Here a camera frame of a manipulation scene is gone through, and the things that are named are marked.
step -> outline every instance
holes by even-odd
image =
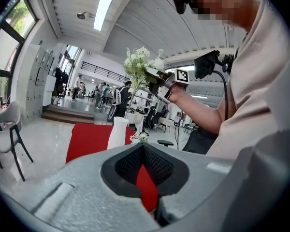
[[[53,112],[45,111],[42,113],[41,118],[59,121],[64,123],[76,124],[76,123],[85,123],[85,124],[94,124],[93,118],[81,118],[81,117],[74,117],[70,115],[58,114]]]
[[[78,117],[78,118],[85,118],[85,119],[93,119],[94,115],[91,114],[84,114],[84,113],[79,113],[79,112],[73,112],[65,109],[60,109],[60,108],[54,108],[54,107],[48,107],[45,112],[51,112],[54,114],[59,114],[59,115],[68,115],[71,117]]]
[[[49,105],[47,109],[55,109],[55,110],[62,110],[62,111],[68,111],[68,112],[73,112],[73,113],[80,113],[80,114],[85,114],[85,115],[94,115],[94,112],[89,112],[89,111],[80,111],[76,110],[70,107],[64,107],[64,106],[57,106],[57,105]]]

railing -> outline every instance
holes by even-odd
[[[121,83],[129,81],[128,78],[126,78],[122,75],[119,75],[115,72],[106,70],[106,69],[101,68],[99,66],[96,66],[94,64],[89,64],[87,62],[83,62],[81,69],[83,69],[85,71],[89,71],[89,72],[94,72],[94,73],[97,73],[97,74],[102,75],[102,76],[109,77],[109,78],[114,79],[116,81],[119,81]]]

black mesh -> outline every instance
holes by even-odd
[[[141,198],[135,186],[142,164],[158,189],[159,196],[177,193],[187,182],[187,165],[149,144],[136,144],[106,160],[101,167],[105,184],[117,195]]]
[[[132,184],[136,184],[138,172],[142,166],[142,147],[123,157],[115,164],[116,173]]]
[[[144,148],[143,151],[143,164],[155,186],[158,186],[172,175],[174,166],[150,149]]]

ceiling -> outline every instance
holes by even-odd
[[[200,20],[189,6],[183,15],[174,9],[173,0],[113,0],[102,30],[93,29],[94,18],[80,20],[77,13],[93,16],[99,0],[42,0],[57,37],[67,44],[101,54],[123,63],[126,47],[145,46],[154,58],[164,49],[166,68],[193,64],[193,60],[214,49],[221,55],[234,54],[245,36],[240,28],[221,21]],[[208,96],[204,103],[217,106],[223,94],[219,76],[192,80],[187,91]]]

red carpet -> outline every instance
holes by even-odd
[[[72,130],[66,163],[81,156],[106,150],[112,128],[113,126],[76,124]],[[134,131],[127,127],[126,145],[131,144],[130,136],[133,134]],[[144,207],[147,211],[153,210],[157,205],[158,191],[144,166],[139,171],[136,186],[142,191]]]

